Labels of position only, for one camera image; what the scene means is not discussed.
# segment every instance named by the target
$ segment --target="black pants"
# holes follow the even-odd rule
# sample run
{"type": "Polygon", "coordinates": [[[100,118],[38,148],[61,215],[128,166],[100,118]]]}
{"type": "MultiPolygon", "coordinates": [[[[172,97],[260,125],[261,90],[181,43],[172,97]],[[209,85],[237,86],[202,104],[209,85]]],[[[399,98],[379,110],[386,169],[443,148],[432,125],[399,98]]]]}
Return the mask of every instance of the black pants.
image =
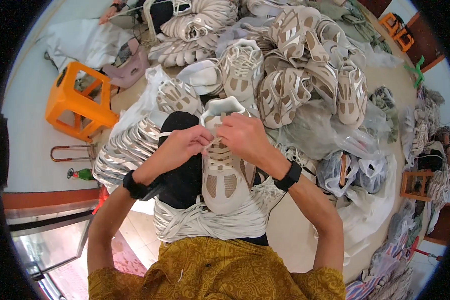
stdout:
{"type": "MultiPolygon", "coordinates": [[[[177,111],[165,120],[162,132],[183,130],[198,125],[199,119],[188,112],[177,111]]],[[[160,138],[160,147],[168,138],[160,138]]],[[[163,203],[176,209],[187,209],[197,203],[197,196],[202,194],[202,154],[192,156],[185,164],[163,174],[160,182],[165,189],[159,194],[163,203]]],[[[240,240],[258,245],[268,246],[267,235],[261,237],[243,237],[240,240]]]]}

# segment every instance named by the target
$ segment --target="white sneaker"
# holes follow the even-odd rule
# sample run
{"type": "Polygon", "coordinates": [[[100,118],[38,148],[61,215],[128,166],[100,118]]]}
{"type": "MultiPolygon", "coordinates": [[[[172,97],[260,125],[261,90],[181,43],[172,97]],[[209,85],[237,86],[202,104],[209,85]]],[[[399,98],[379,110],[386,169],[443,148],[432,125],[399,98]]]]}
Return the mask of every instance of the white sneaker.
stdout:
{"type": "Polygon", "coordinates": [[[228,214],[238,209],[250,194],[256,167],[234,155],[216,138],[216,128],[222,119],[237,112],[250,117],[235,97],[210,100],[200,117],[200,124],[215,137],[203,157],[202,195],[210,211],[228,214]]]}
{"type": "Polygon", "coordinates": [[[240,39],[221,58],[223,89],[243,107],[255,102],[255,90],[264,77],[264,56],[253,40],[240,39]]]}

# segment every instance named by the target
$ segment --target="orange plastic stool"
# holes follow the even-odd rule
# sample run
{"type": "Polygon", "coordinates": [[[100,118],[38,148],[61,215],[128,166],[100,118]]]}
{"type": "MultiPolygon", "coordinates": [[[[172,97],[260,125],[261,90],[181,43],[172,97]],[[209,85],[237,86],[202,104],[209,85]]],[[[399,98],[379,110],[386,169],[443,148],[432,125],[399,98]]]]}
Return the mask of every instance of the orange plastic stool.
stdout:
{"type": "Polygon", "coordinates": [[[110,78],[107,76],[79,62],[71,62],[56,79],[50,90],[45,119],[53,125],[54,129],[91,143],[92,139],[89,138],[89,135],[101,126],[112,128],[119,121],[119,116],[110,109],[110,87],[110,78]],[[75,89],[75,79],[79,71],[84,71],[96,78],[83,92],[75,89]],[[89,95],[100,84],[102,84],[101,103],[98,104],[89,95]],[[58,120],[64,111],[71,111],[75,114],[73,126],[58,120]],[[82,116],[91,120],[91,123],[84,129],[81,129],[82,116]]]}
{"type": "Polygon", "coordinates": [[[406,28],[403,28],[402,31],[397,33],[393,37],[393,40],[397,41],[398,44],[400,44],[403,53],[406,53],[408,50],[410,50],[410,47],[412,47],[413,43],[415,43],[415,40],[412,38],[410,33],[408,33],[408,30],[406,28]],[[403,41],[403,37],[406,37],[408,39],[408,43],[405,44],[405,42],[403,41]]]}
{"type": "Polygon", "coordinates": [[[385,29],[387,29],[388,35],[390,37],[393,37],[398,31],[398,28],[400,28],[400,23],[397,22],[397,18],[391,12],[384,16],[378,23],[383,25],[385,29]]]}

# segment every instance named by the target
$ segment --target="black smartwatch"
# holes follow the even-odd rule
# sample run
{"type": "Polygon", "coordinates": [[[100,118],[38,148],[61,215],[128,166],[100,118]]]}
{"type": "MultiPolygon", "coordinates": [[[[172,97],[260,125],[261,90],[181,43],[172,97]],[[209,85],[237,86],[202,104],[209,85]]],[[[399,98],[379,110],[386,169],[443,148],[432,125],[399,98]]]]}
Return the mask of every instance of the black smartwatch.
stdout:
{"type": "Polygon", "coordinates": [[[302,174],[302,167],[296,161],[291,161],[290,159],[288,161],[292,163],[292,166],[285,177],[282,180],[273,179],[275,186],[285,192],[288,192],[288,189],[292,185],[299,182],[300,175],[302,174]]]}
{"type": "Polygon", "coordinates": [[[132,175],[134,171],[135,170],[132,170],[125,175],[125,177],[123,178],[123,187],[130,192],[130,197],[132,197],[133,199],[144,199],[145,196],[147,196],[150,192],[150,189],[148,186],[142,183],[136,183],[133,180],[132,175]]]}

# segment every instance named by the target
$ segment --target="mesh panel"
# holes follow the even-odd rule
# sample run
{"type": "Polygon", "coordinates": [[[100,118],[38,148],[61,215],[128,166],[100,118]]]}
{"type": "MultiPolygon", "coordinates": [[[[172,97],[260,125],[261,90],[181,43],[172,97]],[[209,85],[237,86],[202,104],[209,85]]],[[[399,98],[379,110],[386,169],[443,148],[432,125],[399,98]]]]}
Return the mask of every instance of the mesh panel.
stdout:
{"type": "Polygon", "coordinates": [[[207,177],[207,190],[212,198],[217,196],[217,177],[208,175],[207,177]]]}
{"type": "Polygon", "coordinates": [[[237,189],[237,177],[235,175],[229,175],[223,177],[225,182],[225,197],[230,198],[237,189]]]}

